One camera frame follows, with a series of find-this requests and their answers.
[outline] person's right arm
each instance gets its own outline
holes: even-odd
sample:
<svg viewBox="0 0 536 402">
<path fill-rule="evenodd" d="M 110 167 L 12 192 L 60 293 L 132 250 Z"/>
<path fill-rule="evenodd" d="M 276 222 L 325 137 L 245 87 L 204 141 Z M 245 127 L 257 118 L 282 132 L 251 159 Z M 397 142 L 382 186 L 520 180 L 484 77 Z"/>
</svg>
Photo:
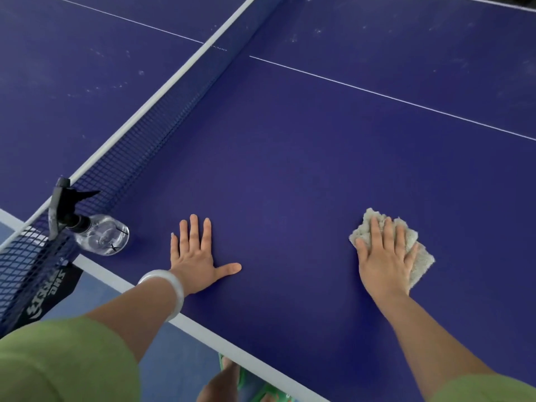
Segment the person's right arm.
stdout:
<svg viewBox="0 0 536 402">
<path fill-rule="evenodd" d="M 423 397 L 430 400 L 443 393 L 446 398 L 441 400 L 536 401 L 536 389 L 495 373 L 410 298 L 409 276 L 418 247 L 406 255 L 404 229 L 397 229 L 396 243 L 391 219 L 383 235 L 375 218 L 370 229 L 370 250 L 364 241 L 356 241 L 361 280 L 392 325 Z"/>
</svg>

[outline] black spray nozzle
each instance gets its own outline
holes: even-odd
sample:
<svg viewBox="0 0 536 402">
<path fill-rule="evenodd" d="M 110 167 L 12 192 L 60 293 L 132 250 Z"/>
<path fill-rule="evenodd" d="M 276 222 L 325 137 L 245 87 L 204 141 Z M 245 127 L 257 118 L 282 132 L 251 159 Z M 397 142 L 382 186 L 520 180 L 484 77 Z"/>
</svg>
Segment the black spray nozzle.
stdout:
<svg viewBox="0 0 536 402">
<path fill-rule="evenodd" d="M 89 228 L 89 218 L 75 213 L 76 203 L 95 196 L 100 191 L 79 192 L 71 187 L 71 180 L 61 177 L 52 192 L 50 205 L 48 206 L 49 240 L 54 240 L 60 231 L 60 224 L 76 233 L 81 233 Z"/>
</svg>

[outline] forearm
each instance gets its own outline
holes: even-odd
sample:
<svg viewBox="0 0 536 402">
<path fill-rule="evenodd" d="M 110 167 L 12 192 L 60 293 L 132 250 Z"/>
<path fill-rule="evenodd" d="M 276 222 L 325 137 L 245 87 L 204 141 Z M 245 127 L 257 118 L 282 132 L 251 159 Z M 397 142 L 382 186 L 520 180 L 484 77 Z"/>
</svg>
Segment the forearm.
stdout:
<svg viewBox="0 0 536 402">
<path fill-rule="evenodd" d="M 116 332 L 139 362 L 176 303 L 177 295 L 171 284 L 153 277 L 86 316 Z"/>
<path fill-rule="evenodd" d="M 392 325 L 426 400 L 452 379 L 494 374 L 409 296 L 394 296 L 377 304 Z"/>
</svg>

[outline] finger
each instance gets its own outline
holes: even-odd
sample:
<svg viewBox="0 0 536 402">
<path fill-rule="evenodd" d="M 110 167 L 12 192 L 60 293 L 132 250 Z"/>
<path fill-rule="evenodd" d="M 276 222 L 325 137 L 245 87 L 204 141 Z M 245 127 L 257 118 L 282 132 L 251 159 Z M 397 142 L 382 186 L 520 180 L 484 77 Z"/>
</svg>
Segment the finger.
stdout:
<svg viewBox="0 0 536 402">
<path fill-rule="evenodd" d="M 388 251 L 394 252 L 393 221 L 391 217 L 387 217 L 383 225 L 383 247 Z"/>
<path fill-rule="evenodd" d="M 171 233 L 171 249 L 170 249 L 170 258 L 171 260 L 176 260 L 179 257 L 178 254 L 178 238 L 174 233 Z"/>
<path fill-rule="evenodd" d="M 404 259 L 404 265 L 407 269 L 411 270 L 413 268 L 413 264 L 415 263 L 415 258 L 417 257 L 420 246 L 421 244 L 419 243 L 413 244 L 413 247 L 407 253 L 406 258 Z"/>
<path fill-rule="evenodd" d="M 373 216 L 370 220 L 370 241 L 372 243 L 372 250 L 383 248 L 382 233 L 379 231 L 376 216 Z"/>
<path fill-rule="evenodd" d="M 368 248 L 363 238 L 357 238 L 355 240 L 355 247 L 358 250 L 359 265 L 364 265 L 368 259 Z"/>
<path fill-rule="evenodd" d="M 211 252 L 212 248 L 212 223 L 207 217 L 203 222 L 203 238 L 201 239 L 201 251 Z"/>
<path fill-rule="evenodd" d="M 199 220 L 195 214 L 190 216 L 190 250 L 199 249 Z"/>
<path fill-rule="evenodd" d="M 404 226 L 397 226 L 397 244 L 394 253 L 400 260 L 404 260 L 406 256 L 406 229 Z"/>
<path fill-rule="evenodd" d="M 237 272 L 240 272 L 242 265 L 238 263 L 227 264 L 216 268 L 216 280 L 223 277 L 228 277 L 229 275 L 234 275 Z"/>
<path fill-rule="evenodd" d="M 188 243 L 188 222 L 186 220 L 181 220 L 178 228 L 180 231 L 178 249 L 181 253 L 181 256 L 183 256 L 190 250 L 190 244 Z"/>
</svg>

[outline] gray cloth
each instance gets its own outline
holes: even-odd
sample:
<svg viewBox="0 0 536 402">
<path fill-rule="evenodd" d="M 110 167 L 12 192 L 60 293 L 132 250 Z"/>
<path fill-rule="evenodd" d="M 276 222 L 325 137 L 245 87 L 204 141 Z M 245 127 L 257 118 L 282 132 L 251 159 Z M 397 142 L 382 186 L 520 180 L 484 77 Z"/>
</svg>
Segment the gray cloth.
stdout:
<svg viewBox="0 0 536 402">
<path fill-rule="evenodd" d="M 370 219 L 372 216 L 376 216 L 379 222 L 379 229 L 383 232 L 383 226 L 385 224 L 386 215 L 375 212 L 372 209 L 367 209 L 363 215 L 363 224 L 361 224 L 353 233 L 349 236 L 350 242 L 355 246 L 355 240 L 357 238 L 362 238 L 367 245 L 367 248 L 370 249 Z M 413 245 L 417 242 L 419 233 L 407 227 L 407 223 L 402 219 L 394 219 L 394 226 L 404 226 L 406 229 L 406 253 L 412 249 Z M 415 263 L 413 264 L 413 269 L 410 274 L 410 288 L 419 282 L 419 279 L 425 274 L 425 272 L 430 268 L 430 266 L 435 262 L 435 258 L 426 251 L 424 245 L 421 244 L 419 251 L 417 252 L 417 257 L 415 258 Z"/>
</svg>

